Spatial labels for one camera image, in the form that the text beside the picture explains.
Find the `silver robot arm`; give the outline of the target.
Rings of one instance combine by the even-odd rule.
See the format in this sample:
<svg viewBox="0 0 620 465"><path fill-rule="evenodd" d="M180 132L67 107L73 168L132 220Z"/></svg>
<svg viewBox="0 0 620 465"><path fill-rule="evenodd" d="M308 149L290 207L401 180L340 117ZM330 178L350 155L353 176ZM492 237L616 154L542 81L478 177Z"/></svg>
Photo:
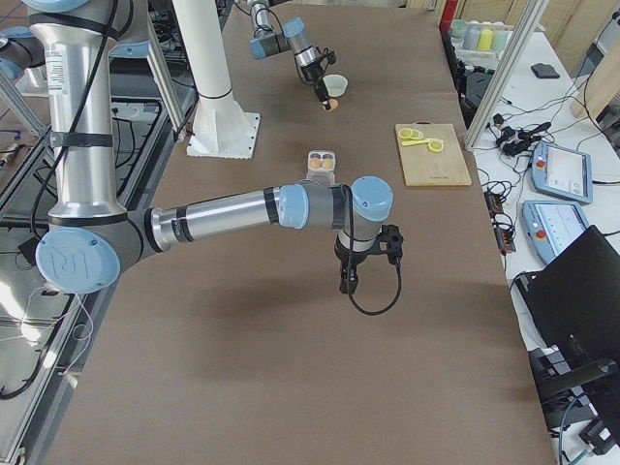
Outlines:
<svg viewBox="0 0 620 465"><path fill-rule="evenodd" d="M161 178L171 148L194 123L189 154L248 160L261 118L233 95L220 21L210 1L176 1L173 16L193 83L179 108L167 61L144 1L30 1L29 29L44 48L53 152L30 218L39 236L36 267L56 290L96 293L152 255L205 237L277 225L337 233L340 289L354 291L370 255L402 258L388 223L389 185L364 176L352 185L312 179L169 209L149 207L142 182Z"/></svg>
<svg viewBox="0 0 620 465"><path fill-rule="evenodd" d="M247 1L246 14L253 26L253 38L249 42L252 56L261 60L290 51L294 56L299 80L313 88L326 111L335 109L337 103L329 95L325 83L326 69L336 62L335 52L327 47L313 45L300 16L282 24L272 10L279 4L282 1Z"/></svg>

